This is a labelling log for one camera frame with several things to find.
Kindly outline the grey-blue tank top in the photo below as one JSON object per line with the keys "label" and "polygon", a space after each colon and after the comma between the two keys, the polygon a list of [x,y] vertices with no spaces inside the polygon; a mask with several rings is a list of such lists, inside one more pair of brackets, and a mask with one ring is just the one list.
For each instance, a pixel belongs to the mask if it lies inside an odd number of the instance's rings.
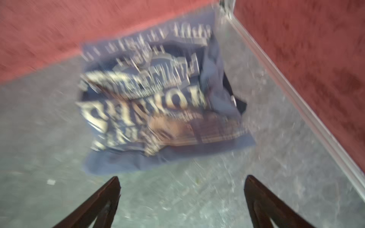
{"label": "grey-blue tank top", "polygon": [[223,87],[213,10],[83,45],[81,115],[92,174],[142,171],[253,146]]}

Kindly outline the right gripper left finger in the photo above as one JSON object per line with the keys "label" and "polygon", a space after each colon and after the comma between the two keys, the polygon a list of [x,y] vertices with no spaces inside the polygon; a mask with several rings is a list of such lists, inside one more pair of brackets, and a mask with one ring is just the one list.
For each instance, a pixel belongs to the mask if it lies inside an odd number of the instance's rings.
{"label": "right gripper left finger", "polygon": [[120,182],[112,177],[55,228],[110,228],[120,199]]}

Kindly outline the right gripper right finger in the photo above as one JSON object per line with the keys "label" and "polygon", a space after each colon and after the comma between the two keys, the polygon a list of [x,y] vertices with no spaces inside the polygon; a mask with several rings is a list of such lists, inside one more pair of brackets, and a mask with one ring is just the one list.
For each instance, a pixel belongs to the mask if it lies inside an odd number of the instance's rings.
{"label": "right gripper right finger", "polygon": [[255,228],[272,228],[273,224],[279,228],[313,227],[253,175],[245,180],[244,194]]}

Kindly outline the navy tank top red trim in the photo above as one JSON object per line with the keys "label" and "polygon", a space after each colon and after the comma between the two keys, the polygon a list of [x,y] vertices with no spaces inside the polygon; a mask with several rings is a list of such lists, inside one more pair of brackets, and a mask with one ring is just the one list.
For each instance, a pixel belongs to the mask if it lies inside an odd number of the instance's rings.
{"label": "navy tank top red trim", "polygon": [[223,87],[228,91],[229,95],[231,96],[231,100],[235,104],[239,113],[243,115],[246,112],[248,105],[245,101],[240,100],[234,95],[230,82],[225,73],[223,74]]}

